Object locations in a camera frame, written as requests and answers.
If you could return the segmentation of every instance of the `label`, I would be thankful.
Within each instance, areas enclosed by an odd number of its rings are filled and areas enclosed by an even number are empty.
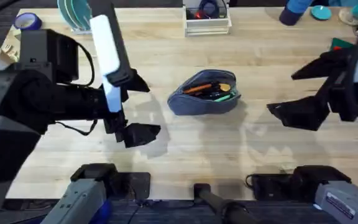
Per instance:
[[[313,0],[290,0],[287,9],[294,13],[304,13]]]
[[[340,200],[337,196],[331,194],[330,192],[327,193],[326,201],[336,207],[340,212],[342,212],[347,218],[353,219],[356,211],[353,210],[351,207],[346,205],[342,200]]]

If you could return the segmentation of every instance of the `red object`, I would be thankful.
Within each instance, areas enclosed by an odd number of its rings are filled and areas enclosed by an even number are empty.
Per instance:
[[[204,16],[204,12],[202,10],[199,10],[199,11],[196,12],[195,16],[196,16],[197,19],[202,19],[203,16]]]

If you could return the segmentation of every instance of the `bottle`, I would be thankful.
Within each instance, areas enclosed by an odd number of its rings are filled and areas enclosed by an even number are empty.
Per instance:
[[[312,2],[313,0],[289,0],[280,15],[280,21],[287,26],[294,26]]]

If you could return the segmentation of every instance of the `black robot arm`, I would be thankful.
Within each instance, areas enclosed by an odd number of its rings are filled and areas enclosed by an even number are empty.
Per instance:
[[[100,14],[106,14],[110,24],[115,25],[111,32],[120,60],[120,67],[108,74],[108,85],[120,88],[115,103],[121,104],[128,100],[127,90],[148,92],[149,88],[129,65],[114,6],[108,1],[103,4],[109,7]],[[22,32],[21,43],[20,61],[0,71],[0,207],[22,164],[50,124],[89,120],[94,121],[92,130],[97,120],[103,119],[106,132],[114,133],[126,147],[148,144],[160,131],[158,125],[127,125],[122,109],[111,112],[103,88],[110,86],[103,83],[99,88],[90,87],[93,65],[88,84],[71,83],[78,79],[80,45],[75,40],[52,30],[32,30]],[[92,63],[91,55],[85,53]]]

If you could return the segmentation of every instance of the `orange pen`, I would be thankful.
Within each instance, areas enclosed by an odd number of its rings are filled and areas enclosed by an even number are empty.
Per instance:
[[[194,88],[190,88],[188,90],[184,90],[183,93],[184,94],[189,94],[189,93],[194,93],[196,91],[200,91],[200,90],[205,90],[207,88],[211,88],[212,87],[212,84],[206,84],[206,85],[202,85],[202,86],[197,86],[197,87],[194,87]]]

